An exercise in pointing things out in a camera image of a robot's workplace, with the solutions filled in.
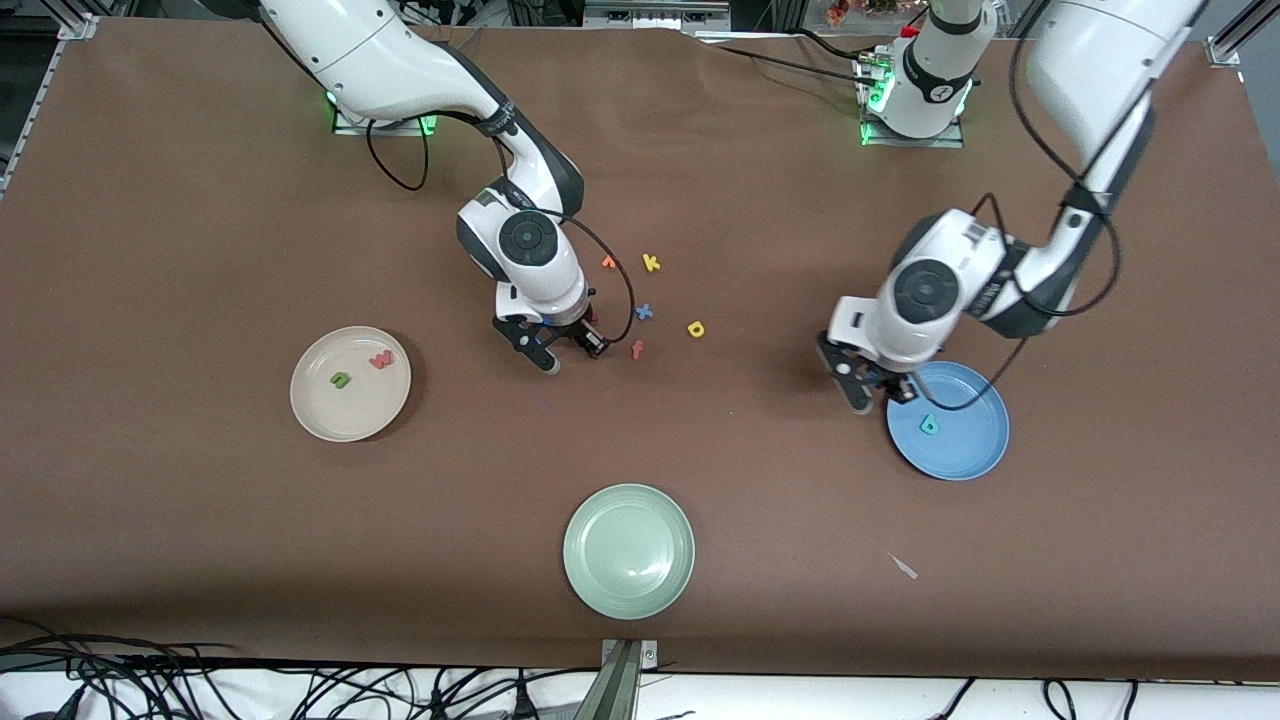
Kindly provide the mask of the pale green round plate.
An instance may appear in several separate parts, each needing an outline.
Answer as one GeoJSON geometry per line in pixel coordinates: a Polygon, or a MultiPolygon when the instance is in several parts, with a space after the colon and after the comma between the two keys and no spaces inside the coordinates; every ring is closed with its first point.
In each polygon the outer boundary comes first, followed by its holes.
{"type": "Polygon", "coordinates": [[[695,562],[687,515],[652,486],[599,489],[576,507],[564,530],[562,564],[571,588],[614,620],[664,612],[687,588],[695,562]]]}

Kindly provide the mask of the brown table cover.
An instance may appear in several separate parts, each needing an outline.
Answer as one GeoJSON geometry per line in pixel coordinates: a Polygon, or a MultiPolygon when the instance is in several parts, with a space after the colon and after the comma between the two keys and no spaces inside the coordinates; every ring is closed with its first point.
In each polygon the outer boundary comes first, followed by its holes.
{"type": "Polygon", "coordinates": [[[438,126],[408,193],[259,26],[104,20],[0,201],[0,612],[270,659],[589,666],[636,637],[680,671],[1280,679],[1280,184],[1198,45],[1117,205],[1116,290],[998,383],[1002,462],[943,483],[813,340],[924,215],[993,192],[1044,240],[1066,181],[1009,46],[946,151],[864,147],[833,81],[673,31],[451,40],[584,173],[655,311],[641,359],[562,343],[545,375],[494,332],[454,237],[499,172],[468,127],[438,126]],[[289,387],[349,325],[394,336],[412,386],[338,443],[289,387]],[[636,621],[562,564],[623,483],[696,541],[636,621]]]}

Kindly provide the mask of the beige round plate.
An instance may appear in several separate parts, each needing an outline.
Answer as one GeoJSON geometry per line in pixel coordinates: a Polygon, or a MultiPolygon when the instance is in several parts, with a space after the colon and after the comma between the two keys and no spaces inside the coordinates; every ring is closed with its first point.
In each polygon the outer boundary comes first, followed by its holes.
{"type": "Polygon", "coordinates": [[[338,443],[367,439],[389,427],[404,407],[412,386],[412,366],[402,343],[390,333],[349,325],[316,340],[300,357],[291,377],[294,419],[312,436],[338,443]],[[369,359],[390,348],[396,363],[376,370],[369,359]],[[329,379],[351,375],[344,389],[329,379]]]}

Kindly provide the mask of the blue round plate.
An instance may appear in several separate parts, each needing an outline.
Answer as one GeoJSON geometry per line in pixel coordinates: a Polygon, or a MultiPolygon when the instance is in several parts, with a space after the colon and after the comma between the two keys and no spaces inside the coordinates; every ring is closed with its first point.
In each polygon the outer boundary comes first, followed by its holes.
{"type": "Polygon", "coordinates": [[[899,454],[916,470],[938,480],[974,480],[995,469],[1011,439],[1011,421],[1001,395],[978,372],[957,363],[928,363],[918,372],[931,397],[909,404],[888,401],[886,425],[899,454]],[[922,419],[940,421],[936,437],[920,432],[922,419]]]}

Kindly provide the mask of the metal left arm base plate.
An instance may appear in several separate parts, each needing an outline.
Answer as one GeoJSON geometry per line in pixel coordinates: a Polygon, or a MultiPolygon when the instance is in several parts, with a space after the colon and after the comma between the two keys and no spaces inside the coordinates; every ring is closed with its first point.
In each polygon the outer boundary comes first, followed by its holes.
{"type": "Polygon", "coordinates": [[[861,143],[916,149],[964,146],[960,115],[973,78],[915,82],[893,54],[864,53],[854,63],[861,143]]]}

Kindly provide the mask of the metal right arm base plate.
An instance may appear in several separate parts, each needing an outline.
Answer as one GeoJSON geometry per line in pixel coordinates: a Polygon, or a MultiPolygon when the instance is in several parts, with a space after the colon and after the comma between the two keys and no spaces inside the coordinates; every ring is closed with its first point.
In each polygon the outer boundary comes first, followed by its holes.
{"type": "Polygon", "coordinates": [[[430,137],[435,133],[435,117],[421,117],[412,120],[372,120],[348,113],[348,109],[338,102],[332,92],[325,94],[332,109],[332,132],[334,135],[370,135],[370,136],[396,136],[396,137],[430,137]]]}

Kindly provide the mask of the grey metal frame rail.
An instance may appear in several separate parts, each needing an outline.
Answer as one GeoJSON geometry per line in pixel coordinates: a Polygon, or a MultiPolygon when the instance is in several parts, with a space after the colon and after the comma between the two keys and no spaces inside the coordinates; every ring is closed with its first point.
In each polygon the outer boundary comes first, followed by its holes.
{"type": "Polygon", "coordinates": [[[581,27],[730,32],[728,0],[584,0],[581,27]]]}

